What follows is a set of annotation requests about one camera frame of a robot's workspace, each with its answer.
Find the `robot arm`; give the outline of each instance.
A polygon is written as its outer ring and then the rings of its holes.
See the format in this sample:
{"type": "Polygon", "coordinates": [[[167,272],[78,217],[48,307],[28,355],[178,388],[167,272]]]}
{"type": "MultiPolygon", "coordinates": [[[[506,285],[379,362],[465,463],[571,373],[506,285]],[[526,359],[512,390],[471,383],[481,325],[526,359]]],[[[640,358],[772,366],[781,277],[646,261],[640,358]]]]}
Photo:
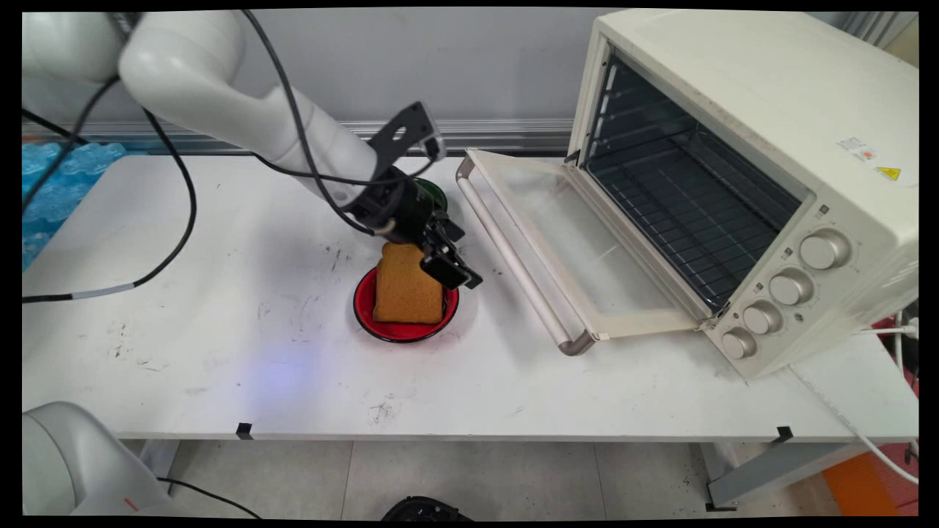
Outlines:
{"type": "MultiPolygon", "coordinates": [[[[121,80],[153,114],[250,150],[282,169],[309,171],[283,88],[278,85],[256,99],[231,86],[245,45],[236,13],[149,12],[126,44],[116,25],[102,25],[102,20],[108,22],[104,13],[25,13],[23,72],[101,82],[119,55],[121,80]],[[118,38],[102,37],[102,32],[118,38]],[[63,55],[88,57],[75,50],[91,44],[98,52],[93,56],[96,69],[76,69],[71,66],[74,61],[62,59],[63,55]],[[115,51],[116,46],[122,49],[115,51]]],[[[393,163],[411,146],[421,145],[437,160],[445,156],[437,126],[420,103],[402,110],[365,143],[303,94],[297,90],[293,94],[319,172],[363,181],[399,180],[404,174],[393,163]],[[403,137],[398,137],[402,130],[403,137]]],[[[297,180],[322,197],[315,181],[297,180]]],[[[389,241],[421,247],[422,269],[445,287],[473,288],[482,282],[453,245],[463,230],[445,211],[435,210],[433,200],[413,181],[383,186],[323,183],[336,205],[362,224],[389,241]]]]}
{"type": "MultiPolygon", "coordinates": [[[[118,71],[147,110],[187,129],[254,152],[285,169],[309,171],[284,89],[255,99],[230,83],[244,56],[244,35],[232,11],[150,12],[134,28],[118,71]]],[[[316,167],[325,174],[370,181],[376,153],[303,94],[293,90],[316,167]]],[[[311,179],[298,179],[314,194],[311,179]]],[[[340,207],[365,189],[325,182],[340,207]]]]}

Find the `red bowl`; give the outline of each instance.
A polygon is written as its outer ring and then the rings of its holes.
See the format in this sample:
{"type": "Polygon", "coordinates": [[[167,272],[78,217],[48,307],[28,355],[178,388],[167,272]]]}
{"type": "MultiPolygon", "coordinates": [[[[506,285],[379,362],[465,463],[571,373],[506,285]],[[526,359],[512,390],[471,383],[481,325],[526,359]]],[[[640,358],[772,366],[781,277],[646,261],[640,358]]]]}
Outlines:
{"type": "Polygon", "coordinates": [[[359,285],[355,288],[355,297],[352,300],[352,311],[355,319],[369,334],[388,341],[389,343],[413,343],[426,339],[450,323],[460,304],[460,292],[443,290],[443,320],[436,324],[420,324],[406,322],[377,322],[372,318],[375,311],[375,284],[378,277],[378,268],[365,274],[359,285]]]}

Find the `table leg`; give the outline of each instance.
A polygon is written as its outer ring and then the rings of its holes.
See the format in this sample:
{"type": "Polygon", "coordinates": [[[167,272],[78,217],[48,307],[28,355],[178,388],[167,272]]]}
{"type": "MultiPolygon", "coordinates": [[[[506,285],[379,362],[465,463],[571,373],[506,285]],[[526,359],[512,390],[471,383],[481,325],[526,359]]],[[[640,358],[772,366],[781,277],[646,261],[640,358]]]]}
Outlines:
{"type": "Polygon", "coordinates": [[[866,451],[861,443],[779,443],[743,464],[727,444],[702,444],[713,509],[782,489],[866,451]]]}
{"type": "MultiPolygon", "coordinates": [[[[147,440],[144,443],[144,449],[140,452],[140,460],[156,476],[166,477],[169,476],[170,468],[173,467],[178,448],[179,440],[147,440]]],[[[170,484],[161,482],[161,485],[169,493],[170,484]]]]}

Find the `black cable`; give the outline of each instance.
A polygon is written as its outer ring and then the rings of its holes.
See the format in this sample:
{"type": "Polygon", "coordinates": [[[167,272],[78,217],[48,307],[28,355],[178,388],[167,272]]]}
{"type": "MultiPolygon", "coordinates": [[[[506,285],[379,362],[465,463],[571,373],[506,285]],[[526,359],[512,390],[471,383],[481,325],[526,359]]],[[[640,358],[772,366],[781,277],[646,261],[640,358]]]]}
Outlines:
{"type": "Polygon", "coordinates": [[[104,95],[104,92],[108,91],[108,88],[113,86],[117,82],[118,78],[115,75],[108,80],[102,87],[98,88],[98,91],[95,92],[95,95],[91,96],[91,100],[85,105],[85,108],[82,109],[82,113],[78,115],[78,120],[75,122],[75,130],[69,133],[69,141],[62,147],[62,151],[59,152],[59,155],[55,157],[53,164],[49,165],[49,168],[46,169],[45,174],[43,174],[33,185],[32,189],[26,193],[26,197],[23,199],[23,212],[20,213],[22,217],[26,214],[26,208],[29,207],[29,204],[33,201],[33,198],[36,197],[36,193],[39,192],[39,188],[45,184],[46,180],[55,172],[55,169],[65,161],[65,157],[69,155],[71,148],[75,146],[75,143],[78,142],[78,134],[82,131],[82,127],[85,125],[85,120],[88,119],[88,114],[91,114],[91,109],[95,107],[95,103],[98,102],[98,99],[104,95]]]}
{"type": "Polygon", "coordinates": [[[189,176],[189,170],[186,168],[186,164],[182,162],[182,158],[179,157],[179,153],[176,148],[173,147],[173,143],[170,141],[170,138],[166,136],[166,133],[163,131],[163,128],[160,126],[160,123],[157,121],[157,118],[150,114],[148,110],[144,109],[144,114],[146,114],[146,120],[150,122],[150,125],[153,126],[153,130],[157,133],[160,139],[163,141],[163,144],[170,151],[170,155],[173,156],[173,160],[176,161],[179,171],[182,172],[183,179],[186,180],[186,189],[189,191],[189,222],[186,224],[186,231],[183,232],[182,238],[179,239],[179,243],[176,248],[173,250],[170,255],[160,263],[159,266],[153,269],[152,272],[144,275],[142,278],[125,285],[120,285],[116,287],[106,287],[101,289],[93,289],[89,291],[81,291],[76,293],[62,293],[57,295],[32,295],[28,297],[23,297],[23,304],[28,303],[46,303],[53,301],[72,301],[76,299],[85,299],[88,297],[99,297],[101,295],[109,295],[111,293],[117,293],[119,291],[127,291],[129,289],[134,289],[146,284],[150,279],[157,276],[160,272],[163,271],[166,266],[173,261],[174,258],[179,255],[179,252],[182,251],[183,246],[186,245],[186,242],[189,241],[189,237],[192,234],[192,228],[195,226],[195,213],[196,213],[196,203],[195,203],[195,187],[192,185],[192,178],[189,176]]]}
{"type": "Polygon", "coordinates": [[[166,148],[170,151],[170,155],[173,156],[173,160],[177,163],[179,171],[182,172],[183,179],[186,180],[186,190],[189,191],[189,222],[186,224],[186,231],[183,232],[182,238],[179,239],[179,243],[176,248],[173,249],[173,253],[169,254],[159,266],[153,269],[152,272],[144,275],[142,278],[133,281],[133,287],[139,287],[147,282],[150,279],[157,276],[158,273],[163,271],[163,268],[169,266],[170,262],[173,262],[173,259],[179,255],[179,252],[182,251],[183,246],[186,245],[186,242],[189,241],[189,236],[192,234],[192,228],[195,227],[195,187],[192,185],[192,178],[189,176],[189,170],[186,168],[186,164],[182,162],[182,158],[179,157],[179,153],[176,150],[176,147],[173,147],[173,143],[170,142],[170,138],[166,137],[166,132],[163,131],[163,127],[160,126],[160,123],[157,122],[157,118],[150,114],[150,112],[144,108],[144,114],[146,114],[146,120],[150,122],[150,125],[153,126],[153,130],[156,131],[157,135],[163,141],[163,144],[166,145],[166,148]]]}
{"type": "Polygon", "coordinates": [[[208,491],[205,491],[205,490],[202,489],[202,488],[198,488],[198,487],[196,487],[196,486],[193,486],[192,484],[189,484],[188,482],[183,482],[183,481],[181,481],[181,480],[176,480],[175,478],[166,478],[166,477],[163,477],[163,476],[158,476],[158,477],[157,477],[157,480],[159,480],[160,482],[168,482],[168,483],[170,483],[170,484],[176,484],[177,486],[182,486],[183,488],[189,488],[189,489],[191,489],[191,490],[193,490],[193,491],[198,491],[199,493],[202,493],[203,495],[205,495],[205,496],[207,496],[207,497],[211,497],[211,498],[215,499],[216,501],[222,501],[223,503],[226,503],[226,504],[228,504],[228,505],[232,505],[232,506],[238,508],[239,510],[241,510],[241,511],[247,513],[248,515],[254,517],[255,519],[261,519],[261,516],[257,515],[256,513],[254,513],[253,511],[251,511],[250,509],[248,509],[248,508],[246,508],[246,507],[244,507],[244,506],[242,506],[242,505],[236,503],[235,501],[229,501],[228,499],[226,499],[226,498],[224,498],[224,497],[220,497],[220,496],[216,495],[215,493],[209,493],[208,491]]]}
{"type": "MultiPolygon", "coordinates": [[[[44,117],[42,117],[42,116],[37,116],[36,114],[33,114],[32,112],[30,112],[29,110],[26,110],[25,108],[23,108],[23,117],[29,119],[30,121],[36,123],[37,125],[41,125],[41,126],[43,126],[43,127],[47,128],[47,129],[49,129],[49,130],[51,130],[51,131],[53,131],[53,132],[59,134],[59,135],[61,135],[62,137],[70,137],[70,136],[71,136],[71,132],[69,132],[69,131],[63,129],[62,127],[56,125],[56,124],[53,123],[52,121],[49,121],[49,120],[47,120],[46,118],[44,118],[44,117]]],[[[79,144],[79,145],[87,145],[87,144],[88,144],[88,140],[87,140],[87,139],[84,139],[83,137],[76,137],[76,138],[75,138],[75,143],[77,143],[77,144],[79,144]]]]}
{"type": "Polygon", "coordinates": [[[284,86],[284,93],[287,97],[287,103],[290,105],[290,114],[293,115],[294,125],[297,126],[297,136],[300,139],[300,148],[303,150],[303,157],[306,159],[306,164],[310,166],[310,173],[313,176],[313,180],[316,182],[316,187],[319,188],[320,193],[323,195],[323,199],[326,200],[326,203],[330,204],[332,211],[336,213],[350,227],[365,233],[369,236],[374,236],[375,231],[364,225],[360,225],[358,222],[354,222],[351,218],[346,216],[342,210],[339,209],[339,206],[336,205],[336,202],[332,200],[332,196],[326,190],[326,186],[323,184],[322,178],[319,176],[319,173],[316,171],[316,164],[313,161],[313,153],[310,151],[310,144],[306,139],[306,131],[303,129],[303,120],[300,118],[300,109],[297,107],[297,100],[294,98],[293,89],[290,87],[290,81],[287,80],[287,74],[284,71],[284,66],[281,65],[281,59],[277,57],[277,52],[274,51],[273,44],[270,43],[267,34],[264,33],[264,28],[261,27],[261,23],[257,21],[254,17],[254,14],[250,9],[242,9],[241,12],[245,17],[248,18],[248,21],[251,23],[251,26],[254,27],[254,31],[257,33],[257,36],[261,39],[261,42],[264,44],[264,47],[268,50],[268,55],[270,55],[271,62],[274,63],[274,68],[277,70],[277,76],[281,79],[281,85],[284,86]]]}
{"type": "MultiPolygon", "coordinates": [[[[290,170],[279,167],[274,163],[271,163],[257,154],[254,155],[261,163],[266,165],[269,169],[275,170],[279,173],[288,174],[290,176],[296,176],[297,178],[312,178],[313,175],[308,172],[301,172],[299,170],[290,170]]],[[[429,160],[426,165],[421,167],[417,172],[411,175],[403,176],[401,178],[392,178],[392,179],[382,179],[377,181],[365,181],[363,179],[348,179],[348,178],[339,178],[337,176],[326,176],[325,174],[319,175],[322,179],[327,179],[329,181],[338,181],[339,183],[348,183],[349,185],[361,185],[363,187],[380,187],[382,185],[392,185],[395,183],[401,183],[402,181],[408,181],[409,179],[415,179],[421,174],[427,172],[427,169],[430,168],[430,165],[433,165],[434,161],[429,160]]]]}

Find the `oven door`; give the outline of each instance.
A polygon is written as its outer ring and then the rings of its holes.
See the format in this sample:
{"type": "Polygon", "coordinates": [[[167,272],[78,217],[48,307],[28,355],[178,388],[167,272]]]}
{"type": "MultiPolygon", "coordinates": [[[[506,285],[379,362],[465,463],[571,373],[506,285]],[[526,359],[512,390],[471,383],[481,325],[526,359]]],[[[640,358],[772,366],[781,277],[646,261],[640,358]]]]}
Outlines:
{"type": "Polygon", "coordinates": [[[669,265],[622,215],[610,218],[616,206],[604,205],[602,194],[586,188],[588,177],[572,171],[578,169],[468,149],[456,173],[460,190],[559,349],[579,355],[603,339],[698,328],[682,294],[673,291],[682,289],[681,278],[665,284],[659,273],[668,273],[669,265]],[[475,174],[492,188],[583,329],[569,334],[563,327],[544,285],[531,277],[475,189],[475,174]],[[653,272],[650,266],[662,269],[653,272]]]}

